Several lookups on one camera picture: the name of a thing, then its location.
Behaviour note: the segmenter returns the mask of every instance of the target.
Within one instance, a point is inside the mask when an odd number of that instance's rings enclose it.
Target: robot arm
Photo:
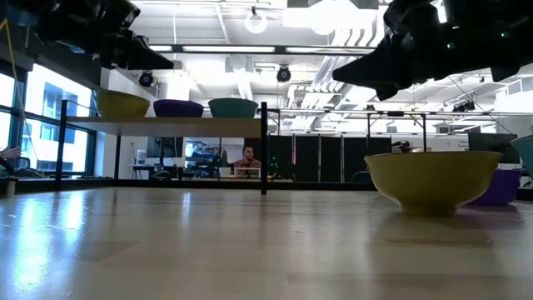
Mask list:
[[[141,11],[128,0],[2,0],[5,17],[33,26],[43,42],[98,55],[104,68],[172,69],[173,63],[129,30]]]
[[[377,49],[333,73],[344,83],[376,90],[386,100],[413,83],[491,68],[495,82],[533,63],[533,2],[443,0],[447,22],[427,0],[395,0],[385,13],[391,28]]]

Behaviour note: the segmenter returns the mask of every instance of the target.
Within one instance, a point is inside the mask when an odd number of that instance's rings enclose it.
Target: man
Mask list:
[[[260,168],[261,162],[253,159],[252,147],[244,146],[242,148],[242,159],[233,163],[235,168]],[[259,177],[259,170],[236,170],[235,176],[241,177]]]

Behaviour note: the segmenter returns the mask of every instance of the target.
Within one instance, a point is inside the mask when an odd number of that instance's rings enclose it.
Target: monitor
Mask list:
[[[149,137],[147,158],[159,158],[161,156],[161,144],[163,157],[180,158],[183,155],[183,137]]]
[[[506,133],[468,133],[470,151],[491,151],[501,153],[500,163],[520,163],[520,155],[511,146],[516,134]]]

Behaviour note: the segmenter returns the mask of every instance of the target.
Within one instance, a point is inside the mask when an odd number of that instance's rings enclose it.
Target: camera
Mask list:
[[[151,88],[156,84],[152,71],[144,71],[139,77],[139,84],[145,88]]]
[[[276,78],[279,83],[286,83],[291,80],[291,71],[289,71],[289,67],[281,66],[280,70],[277,71]]]

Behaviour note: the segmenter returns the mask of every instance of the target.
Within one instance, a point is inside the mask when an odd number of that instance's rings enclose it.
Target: bowl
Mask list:
[[[124,92],[103,90],[97,93],[97,110],[102,117],[144,117],[150,107],[145,98]]]
[[[515,200],[522,170],[496,170],[489,189],[471,204],[507,205]]]
[[[491,185],[497,152],[415,152],[365,157],[372,181],[405,213],[450,216]]]
[[[201,104],[172,99],[155,101],[153,110],[156,112],[156,117],[201,118],[203,114],[203,106]]]
[[[533,176],[533,135],[520,137],[511,141],[511,146],[516,149],[522,162],[526,165],[530,178]]]
[[[254,118],[257,103],[240,98],[218,98],[209,102],[214,118]]]

